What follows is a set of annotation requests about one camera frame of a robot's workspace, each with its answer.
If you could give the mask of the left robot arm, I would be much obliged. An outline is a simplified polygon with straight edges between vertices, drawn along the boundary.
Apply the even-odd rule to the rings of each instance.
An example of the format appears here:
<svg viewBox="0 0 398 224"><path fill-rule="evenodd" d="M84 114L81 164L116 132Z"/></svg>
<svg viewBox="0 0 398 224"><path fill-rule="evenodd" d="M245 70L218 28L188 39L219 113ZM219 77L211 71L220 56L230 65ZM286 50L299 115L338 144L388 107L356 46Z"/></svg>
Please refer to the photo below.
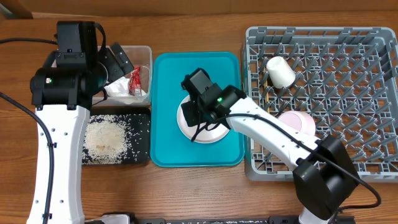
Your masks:
<svg viewBox="0 0 398 224"><path fill-rule="evenodd" d="M91 53L58 49L54 59L36 71L30 90L38 156L28 223L84 223L82 152L93 97L133 69L115 42Z"/></svg>

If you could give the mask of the large white plate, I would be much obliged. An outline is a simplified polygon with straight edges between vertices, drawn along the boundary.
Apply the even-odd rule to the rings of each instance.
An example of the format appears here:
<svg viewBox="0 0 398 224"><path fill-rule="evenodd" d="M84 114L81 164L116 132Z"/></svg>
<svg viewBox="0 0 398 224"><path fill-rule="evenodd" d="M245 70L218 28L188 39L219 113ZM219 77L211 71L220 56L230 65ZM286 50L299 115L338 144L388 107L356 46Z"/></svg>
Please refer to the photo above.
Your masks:
<svg viewBox="0 0 398 224"><path fill-rule="evenodd" d="M187 95L180 103L177 110L177 123L181 132L189 139L193 137L193 135L197 131L197 125L189 127L187 122L185 121L185 117L183 115L182 104L189 102L190 97ZM214 143L221 139L223 139L228 133L229 129L220 124L217 128L215 128L215 124L211 124L208 126L208 130L202 130L198 136L195 138L195 142L208 144Z"/></svg>

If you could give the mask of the small pink-white bowl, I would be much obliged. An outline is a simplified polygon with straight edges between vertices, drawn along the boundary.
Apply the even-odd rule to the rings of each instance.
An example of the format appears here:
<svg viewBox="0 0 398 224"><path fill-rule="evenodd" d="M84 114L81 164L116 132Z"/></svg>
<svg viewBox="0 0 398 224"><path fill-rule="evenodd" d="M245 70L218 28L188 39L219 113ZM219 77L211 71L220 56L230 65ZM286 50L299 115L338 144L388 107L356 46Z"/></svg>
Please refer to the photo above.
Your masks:
<svg viewBox="0 0 398 224"><path fill-rule="evenodd" d="M286 111L282 113L278 119L297 131L309 136L315 135L315 121L308 113L301 111Z"/></svg>

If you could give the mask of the white tissue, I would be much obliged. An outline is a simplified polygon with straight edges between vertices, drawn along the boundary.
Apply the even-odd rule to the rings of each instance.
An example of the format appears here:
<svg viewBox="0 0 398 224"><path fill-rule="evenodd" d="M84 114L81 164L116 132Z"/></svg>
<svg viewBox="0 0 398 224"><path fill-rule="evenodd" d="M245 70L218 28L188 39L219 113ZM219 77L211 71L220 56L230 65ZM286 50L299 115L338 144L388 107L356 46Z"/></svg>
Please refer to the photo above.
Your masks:
<svg viewBox="0 0 398 224"><path fill-rule="evenodd" d="M120 79L116 80L115 82L105 86L105 90L109 96L112 97L120 97L120 96L131 96L129 94L129 79L126 77L121 77ZM141 89L141 96L145 96L147 93Z"/></svg>

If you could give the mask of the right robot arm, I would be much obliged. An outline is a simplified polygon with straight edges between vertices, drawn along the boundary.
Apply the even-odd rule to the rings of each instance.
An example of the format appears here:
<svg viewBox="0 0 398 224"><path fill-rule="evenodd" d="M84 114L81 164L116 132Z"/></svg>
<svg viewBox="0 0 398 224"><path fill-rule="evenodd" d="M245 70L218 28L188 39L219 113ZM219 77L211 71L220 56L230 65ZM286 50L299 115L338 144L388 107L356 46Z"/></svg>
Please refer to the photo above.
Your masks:
<svg viewBox="0 0 398 224"><path fill-rule="evenodd" d="M344 144L332 135L307 135L263 110L243 91L217 84L183 84L190 95L183 107L189 125L221 123L265 147L293 173L296 195L304 206L299 223L332 223L339 206L358 186L359 175Z"/></svg>

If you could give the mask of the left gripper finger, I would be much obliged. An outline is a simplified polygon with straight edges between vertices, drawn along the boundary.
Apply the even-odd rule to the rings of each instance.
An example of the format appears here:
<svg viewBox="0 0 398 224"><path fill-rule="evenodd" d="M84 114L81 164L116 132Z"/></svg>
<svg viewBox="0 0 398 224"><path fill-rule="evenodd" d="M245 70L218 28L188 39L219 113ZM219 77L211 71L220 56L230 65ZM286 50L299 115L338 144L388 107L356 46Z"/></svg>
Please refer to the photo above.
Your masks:
<svg viewBox="0 0 398 224"><path fill-rule="evenodd" d="M123 54L121 52L112 52L110 48L105 48L100 56L100 62L106 67L108 72L108 83L113 83L124 76Z"/></svg>
<svg viewBox="0 0 398 224"><path fill-rule="evenodd" d="M126 55L119 43L115 42L110 46L114 55L115 75L127 75L134 70L134 65Z"/></svg>

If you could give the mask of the red snack wrapper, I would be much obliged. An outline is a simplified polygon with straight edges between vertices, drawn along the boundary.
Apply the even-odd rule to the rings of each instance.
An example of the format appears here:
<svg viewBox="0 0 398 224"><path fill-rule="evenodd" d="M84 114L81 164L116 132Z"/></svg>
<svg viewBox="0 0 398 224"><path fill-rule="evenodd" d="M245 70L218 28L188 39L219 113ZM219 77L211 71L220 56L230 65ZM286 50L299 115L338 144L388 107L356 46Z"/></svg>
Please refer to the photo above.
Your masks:
<svg viewBox="0 0 398 224"><path fill-rule="evenodd" d="M129 94L131 96L141 96L141 68L140 66L134 67L129 79Z"/></svg>

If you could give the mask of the white cup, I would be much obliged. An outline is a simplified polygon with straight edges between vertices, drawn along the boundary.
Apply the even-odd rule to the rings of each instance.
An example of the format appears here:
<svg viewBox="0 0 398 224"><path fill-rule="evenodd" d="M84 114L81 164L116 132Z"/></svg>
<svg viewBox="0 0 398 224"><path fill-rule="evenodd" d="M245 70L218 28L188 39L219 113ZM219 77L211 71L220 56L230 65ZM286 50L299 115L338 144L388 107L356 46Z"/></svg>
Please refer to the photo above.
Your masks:
<svg viewBox="0 0 398 224"><path fill-rule="evenodd" d="M272 57L267 62L266 68L276 88L288 88L295 81L295 72L283 57Z"/></svg>

